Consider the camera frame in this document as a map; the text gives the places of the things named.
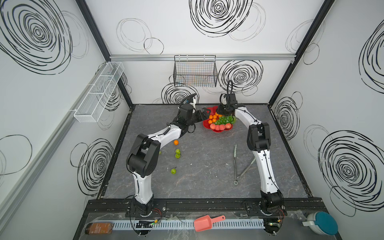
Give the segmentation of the red flower-shaped fruit bowl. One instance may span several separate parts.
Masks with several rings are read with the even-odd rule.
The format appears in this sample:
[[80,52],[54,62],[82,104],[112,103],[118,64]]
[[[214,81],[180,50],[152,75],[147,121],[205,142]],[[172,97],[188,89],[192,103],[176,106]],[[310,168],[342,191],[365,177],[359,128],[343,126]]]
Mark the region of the red flower-shaped fruit bowl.
[[[208,108],[208,109],[210,109],[211,110],[211,113],[210,113],[210,115],[214,115],[216,112],[217,112],[217,108],[218,108],[218,106],[214,106],[214,107],[211,107],[211,108]],[[208,120],[206,120],[206,121],[203,121],[203,126],[206,128],[206,129],[209,129],[209,130],[212,130],[211,128],[210,128],[210,124],[208,124],[208,121],[209,121],[210,119],[208,119]],[[221,133],[221,132],[223,132],[223,131],[229,131],[229,130],[223,130],[223,131],[216,131],[216,130],[212,130],[213,132],[215,132],[215,133]]]

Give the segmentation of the green fake grape bunch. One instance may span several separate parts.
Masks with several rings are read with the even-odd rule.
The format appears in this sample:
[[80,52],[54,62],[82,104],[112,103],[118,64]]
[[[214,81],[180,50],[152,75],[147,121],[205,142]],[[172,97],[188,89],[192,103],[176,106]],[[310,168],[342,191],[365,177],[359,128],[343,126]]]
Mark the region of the green fake grape bunch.
[[226,125],[226,124],[235,124],[237,118],[235,116],[221,116],[216,119],[214,122],[215,125]]

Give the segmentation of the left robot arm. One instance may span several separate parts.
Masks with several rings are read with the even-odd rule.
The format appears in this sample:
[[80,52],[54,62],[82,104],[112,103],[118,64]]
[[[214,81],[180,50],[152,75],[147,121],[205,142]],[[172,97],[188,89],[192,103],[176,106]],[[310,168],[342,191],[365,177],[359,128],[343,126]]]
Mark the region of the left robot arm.
[[127,170],[135,180],[134,208],[142,216],[149,216],[153,209],[152,173],[160,150],[167,144],[180,139],[189,132],[189,127],[209,119],[207,108],[197,110],[192,103],[181,104],[178,113],[167,127],[150,135],[137,135],[126,160]]

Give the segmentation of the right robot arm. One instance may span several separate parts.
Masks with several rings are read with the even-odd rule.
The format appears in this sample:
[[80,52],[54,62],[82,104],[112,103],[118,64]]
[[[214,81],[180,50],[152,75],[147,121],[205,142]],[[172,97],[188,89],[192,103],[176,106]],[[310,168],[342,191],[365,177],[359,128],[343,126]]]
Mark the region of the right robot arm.
[[284,205],[284,197],[276,182],[271,163],[270,126],[259,121],[243,104],[239,104],[236,95],[220,95],[218,112],[224,116],[233,116],[248,128],[247,146],[252,151],[261,178],[260,209],[270,216]]

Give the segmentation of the metal kitchen tongs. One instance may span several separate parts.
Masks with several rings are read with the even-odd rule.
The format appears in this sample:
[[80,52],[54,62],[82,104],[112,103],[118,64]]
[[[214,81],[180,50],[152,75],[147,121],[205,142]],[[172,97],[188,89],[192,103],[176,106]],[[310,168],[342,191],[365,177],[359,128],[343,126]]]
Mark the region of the metal kitchen tongs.
[[233,184],[237,186],[239,184],[240,179],[250,170],[252,165],[256,162],[256,157],[249,162],[249,164],[240,172],[239,167],[240,159],[238,158],[238,147],[237,144],[234,145],[233,150],[233,165],[234,165],[234,182]]

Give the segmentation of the pink plastic scoop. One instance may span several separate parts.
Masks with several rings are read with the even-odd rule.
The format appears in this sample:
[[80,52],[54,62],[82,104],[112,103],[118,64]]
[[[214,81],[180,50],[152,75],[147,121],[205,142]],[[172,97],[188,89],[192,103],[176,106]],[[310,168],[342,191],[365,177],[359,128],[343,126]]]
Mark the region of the pink plastic scoop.
[[222,222],[226,219],[224,215],[211,218],[209,215],[200,217],[194,221],[194,228],[196,232],[210,230],[214,223]]

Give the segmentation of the brown bottle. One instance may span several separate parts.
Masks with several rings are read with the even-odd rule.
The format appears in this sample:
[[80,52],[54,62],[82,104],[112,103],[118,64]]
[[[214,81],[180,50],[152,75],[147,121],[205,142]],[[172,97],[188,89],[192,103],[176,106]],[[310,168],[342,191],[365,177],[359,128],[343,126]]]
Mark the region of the brown bottle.
[[86,225],[84,233],[86,235],[111,234],[113,227],[114,227],[113,223],[89,223]]

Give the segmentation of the teal and white container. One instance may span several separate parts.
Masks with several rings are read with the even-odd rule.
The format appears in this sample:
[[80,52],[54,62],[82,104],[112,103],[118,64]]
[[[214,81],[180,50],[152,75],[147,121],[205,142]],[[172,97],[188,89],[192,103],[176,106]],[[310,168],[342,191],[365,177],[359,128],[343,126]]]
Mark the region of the teal and white container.
[[338,233],[336,220],[326,212],[314,212],[302,222],[304,227],[309,227],[315,234],[334,236]]

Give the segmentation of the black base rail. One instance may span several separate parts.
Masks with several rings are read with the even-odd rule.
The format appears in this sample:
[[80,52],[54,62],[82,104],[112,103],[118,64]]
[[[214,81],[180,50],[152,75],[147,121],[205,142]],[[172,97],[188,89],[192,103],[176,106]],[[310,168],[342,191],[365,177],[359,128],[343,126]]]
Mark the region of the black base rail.
[[283,211],[326,211],[321,198],[285,198],[281,207],[262,210],[261,199],[154,199],[150,205],[139,207],[130,199],[90,200],[84,214],[90,213],[128,213],[133,217],[147,216],[151,212],[160,212],[163,217],[171,213],[210,213],[210,212],[241,212],[248,216],[262,216],[264,213],[276,214]]

